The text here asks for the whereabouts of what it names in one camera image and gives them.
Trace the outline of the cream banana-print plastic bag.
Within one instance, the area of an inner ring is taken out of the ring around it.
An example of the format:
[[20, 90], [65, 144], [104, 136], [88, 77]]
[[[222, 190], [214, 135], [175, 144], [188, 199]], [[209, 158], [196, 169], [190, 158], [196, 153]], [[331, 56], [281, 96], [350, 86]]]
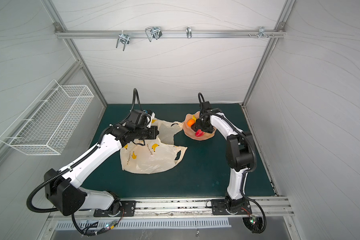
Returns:
[[154, 140], [129, 143], [120, 150], [122, 170], [133, 174], [156, 174], [177, 166], [187, 147], [176, 146], [174, 136], [183, 130], [183, 123], [154, 119], [152, 126], [159, 134]]

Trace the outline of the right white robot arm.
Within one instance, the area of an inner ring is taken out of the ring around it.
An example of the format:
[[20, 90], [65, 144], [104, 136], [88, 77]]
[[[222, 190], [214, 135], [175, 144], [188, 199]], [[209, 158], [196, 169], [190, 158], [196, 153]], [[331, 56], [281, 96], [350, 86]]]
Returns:
[[257, 167], [254, 143], [223, 113], [201, 114], [196, 129], [203, 132], [216, 129], [226, 140], [226, 160], [231, 170], [224, 206], [228, 213], [235, 214], [250, 201], [245, 194], [245, 185], [248, 173]]

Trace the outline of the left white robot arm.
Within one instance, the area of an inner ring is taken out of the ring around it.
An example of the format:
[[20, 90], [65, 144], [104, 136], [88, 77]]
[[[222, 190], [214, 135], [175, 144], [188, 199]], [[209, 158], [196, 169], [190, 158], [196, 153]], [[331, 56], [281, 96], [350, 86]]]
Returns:
[[120, 198], [109, 191], [94, 191], [82, 187], [87, 177], [106, 159], [133, 141], [154, 140], [157, 126], [129, 129], [117, 124], [106, 128], [99, 141], [79, 158], [59, 171], [45, 174], [50, 182], [45, 187], [46, 198], [64, 216], [79, 210], [101, 210], [115, 216], [121, 211]]

